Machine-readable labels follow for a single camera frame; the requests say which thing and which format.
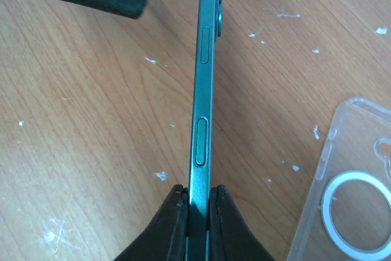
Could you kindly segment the clear magsafe phone case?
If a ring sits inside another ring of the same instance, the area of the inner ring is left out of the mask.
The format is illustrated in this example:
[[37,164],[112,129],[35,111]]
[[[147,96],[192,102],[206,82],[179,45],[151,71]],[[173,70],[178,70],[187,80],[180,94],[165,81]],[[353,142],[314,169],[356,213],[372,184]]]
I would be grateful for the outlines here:
[[355,97],[332,119],[288,260],[390,259],[390,111]]

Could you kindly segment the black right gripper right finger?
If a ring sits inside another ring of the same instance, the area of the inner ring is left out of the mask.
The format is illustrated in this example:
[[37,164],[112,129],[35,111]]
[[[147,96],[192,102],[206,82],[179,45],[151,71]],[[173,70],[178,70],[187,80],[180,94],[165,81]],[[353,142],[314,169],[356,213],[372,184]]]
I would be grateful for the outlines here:
[[211,189],[209,205],[210,260],[274,259],[250,231],[224,185]]

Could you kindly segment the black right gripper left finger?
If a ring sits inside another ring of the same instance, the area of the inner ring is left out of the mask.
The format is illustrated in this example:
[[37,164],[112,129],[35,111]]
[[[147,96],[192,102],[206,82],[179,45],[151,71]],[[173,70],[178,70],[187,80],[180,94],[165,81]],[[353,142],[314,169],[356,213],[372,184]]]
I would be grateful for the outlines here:
[[184,260],[189,195],[174,185],[144,231],[116,260]]

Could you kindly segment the teal phone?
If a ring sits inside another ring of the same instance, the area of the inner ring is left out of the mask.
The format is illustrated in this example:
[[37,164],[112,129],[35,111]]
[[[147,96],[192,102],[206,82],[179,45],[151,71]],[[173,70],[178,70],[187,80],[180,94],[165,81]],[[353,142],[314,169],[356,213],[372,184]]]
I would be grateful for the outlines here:
[[185,260],[209,259],[214,53],[222,31],[222,0],[199,0],[189,163]]

